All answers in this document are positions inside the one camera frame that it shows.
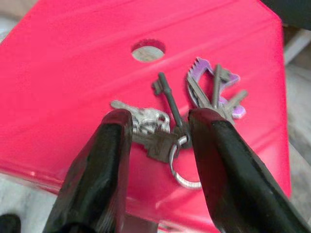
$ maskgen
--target black object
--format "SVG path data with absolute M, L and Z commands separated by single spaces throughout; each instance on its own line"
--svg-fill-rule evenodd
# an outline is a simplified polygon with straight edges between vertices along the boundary
M 222 233 L 311 233 L 231 123 L 194 109 L 189 124 L 208 211 Z
M 284 23 L 311 30 L 311 0 L 261 0 Z
M 0 216 L 0 233 L 20 233 L 20 219 L 17 215 Z
M 72 163 L 44 233 L 120 233 L 125 214 L 130 112 L 107 114 Z

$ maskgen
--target bunch of keys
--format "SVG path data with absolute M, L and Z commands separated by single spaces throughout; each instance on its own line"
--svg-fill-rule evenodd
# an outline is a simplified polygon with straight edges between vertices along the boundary
M 224 83 L 229 81 L 230 81 L 229 73 L 226 70 L 222 69 L 220 65 L 217 65 L 216 70 L 214 72 L 214 87 L 213 87 L 212 101 L 210 102 L 206 97 L 204 91 L 199 86 L 198 82 L 189 74 L 187 77 L 189 92 L 191 93 L 192 99 L 194 99 L 193 100 L 194 104 L 196 104 L 200 108 L 210 108 L 219 113 L 223 118 L 234 124 L 233 121 L 234 111 L 237 110 L 236 109 L 237 107 L 240 107 L 238 111 L 241 110 L 240 102 L 247 96 L 247 91 L 243 90 L 238 94 L 236 94 L 229 101 L 224 101 L 221 103 L 220 102 L 221 85 L 225 85 Z
M 216 102 L 214 102 L 214 108 L 218 108 L 219 106 L 224 106 L 228 103 L 228 101 L 221 97 L 221 93 L 224 91 L 224 89 L 228 86 L 231 86 L 238 82 L 240 80 L 240 77 L 237 74 L 233 74 L 229 72 L 226 69 L 221 68 L 220 65 L 216 66 L 215 72 L 213 72 L 213 69 L 210 65 L 210 63 L 202 59 L 200 57 L 196 58 L 196 61 L 194 65 L 191 67 L 191 69 L 188 72 L 188 77 L 192 77 L 197 83 L 199 83 L 201 76 L 205 72 L 210 73 L 214 76 L 214 92 L 213 92 L 213 99 L 214 101 L 217 101 L 218 106 L 216 106 Z M 195 97 L 195 94 L 193 93 L 193 90 L 191 90 L 190 86 L 188 85 L 188 91 L 189 95 L 191 97 L 191 100 L 193 104 L 197 107 L 199 107 L 198 99 Z M 237 104 L 232 109 L 232 118 L 234 119 L 240 119 L 246 114 L 246 110 L 243 106 Z
M 247 92 L 241 91 L 229 101 L 221 98 L 221 91 L 225 87 L 236 83 L 239 77 L 217 65 L 214 72 L 212 101 L 210 102 L 198 84 L 201 75 L 206 70 L 213 73 L 209 62 L 198 58 L 195 66 L 188 73 L 188 89 L 193 103 L 197 107 L 210 108 L 216 111 L 234 124 L 233 117 L 240 118 L 245 114 L 245 109 L 239 104 L 247 96 Z M 147 149 L 148 157 L 169 163 L 172 175 L 181 186 L 191 189 L 201 188 L 200 182 L 187 181 L 173 168 L 173 160 L 178 156 L 179 150 L 182 147 L 191 147 L 191 137 L 189 126 L 180 116 L 164 73 L 159 73 L 159 78 L 153 83 L 152 87 L 156 95 L 164 93 L 168 101 L 176 122 L 173 132 L 170 132 L 170 118 L 165 112 L 153 108 L 137 108 L 117 100 L 111 102 L 111 106 L 113 108 L 127 109 L 131 112 L 134 127 L 133 141 L 142 144 Z

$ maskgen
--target key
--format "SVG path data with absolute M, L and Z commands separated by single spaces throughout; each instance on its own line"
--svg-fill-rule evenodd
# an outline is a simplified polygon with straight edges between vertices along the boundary
M 137 108 L 118 100 L 110 103 L 116 109 L 126 109 L 132 114 L 133 133 L 154 133 L 156 129 L 170 132 L 170 117 L 154 108 Z
M 152 87 L 155 90 L 155 95 L 164 93 L 169 103 L 170 109 L 172 111 L 174 120 L 176 122 L 176 127 L 174 128 L 173 131 L 179 136 L 185 135 L 187 137 L 187 143 L 183 145 L 183 148 L 189 148 L 191 147 L 191 137 L 190 137 L 189 126 L 183 121 L 183 119 L 180 116 L 175 99 L 172 95 L 172 90 L 166 80 L 165 74 L 163 72 L 160 72 L 158 76 L 159 76 L 158 80 L 152 84 Z
M 230 119 L 233 122 L 232 112 L 234 108 L 238 106 L 247 95 L 248 93 L 246 90 L 240 91 L 223 106 L 226 119 Z
M 199 108 L 209 108 L 214 110 L 215 112 L 217 112 L 219 115 L 221 115 L 223 118 L 226 118 L 226 115 L 223 111 L 223 108 L 214 108 L 207 96 L 205 95 L 205 93 L 203 92 L 203 90 L 201 89 L 201 87 L 199 86 L 199 84 L 190 76 L 187 77 L 187 82 L 188 82 L 188 86 L 189 88 L 192 90 L 193 95 L 197 98 L 197 102 L 198 102 L 198 106 Z
M 133 134 L 133 141 L 144 146 L 148 151 L 148 157 L 164 163 L 169 162 L 171 148 L 173 144 L 177 143 L 177 140 L 177 134 L 161 130 L 156 130 L 153 134 Z

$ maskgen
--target key blade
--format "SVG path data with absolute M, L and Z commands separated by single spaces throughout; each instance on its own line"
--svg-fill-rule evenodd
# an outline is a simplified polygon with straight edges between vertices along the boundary
M 221 84 L 221 75 L 222 67 L 220 64 L 216 65 L 216 70 L 214 74 L 214 87 L 213 87 L 213 95 L 212 95 L 212 107 L 214 109 L 219 106 L 219 95 L 220 95 L 220 84 Z
M 162 84 L 159 80 L 155 81 L 152 83 L 152 88 L 154 90 L 154 94 L 156 96 L 160 95 L 163 91 L 163 87 L 162 87 Z
M 143 134 L 143 133 L 134 133 L 132 141 L 143 145 L 144 148 L 147 150 L 154 143 L 156 143 L 154 134 Z
M 246 90 L 240 91 L 234 97 L 232 97 L 225 105 L 225 111 L 232 112 L 233 109 L 240 104 L 240 102 L 248 95 Z
M 193 94 L 197 97 L 200 108 L 211 108 L 210 102 L 199 84 L 190 76 L 187 77 L 187 82 Z
M 199 82 L 201 76 L 208 70 L 210 73 L 213 73 L 212 67 L 208 60 L 202 59 L 200 57 L 196 58 L 196 61 L 190 68 L 188 75 L 194 78 L 196 82 Z
M 126 103 L 123 103 L 122 101 L 119 100 L 114 100 L 110 103 L 111 107 L 115 108 L 115 109 L 126 109 L 128 110 L 131 114 L 137 114 L 139 113 L 139 108 L 137 107 L 133 107 L 131 105 L 128 105 Z

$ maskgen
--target red plastic surface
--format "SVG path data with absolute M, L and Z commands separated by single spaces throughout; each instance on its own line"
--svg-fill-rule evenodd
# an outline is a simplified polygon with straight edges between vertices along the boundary
M 165 56 L 152 63 L 133 59 L 131 48 L 143 39 L 163 42 Z M 186 114 L 185 74 L 200 56 L 241 76 L 224 92 L 227 98 L 249 92 L 242 102 L 247 114 L 236 128 L 290 194 L 282 28 L 259 1 L 41 0 L 0 54 L 4 173 L 57 192 L 112 100 L 170 113 L 164 96 L 151 89 L 158 72 L 166 73 Z M 192 150 L 182 151 L 174 167 L 198 179 Z M 129 176 L 127 212 L 216 232 L 203 192 L 180 187 L 168 165 L 149 159 L 137 144 Z

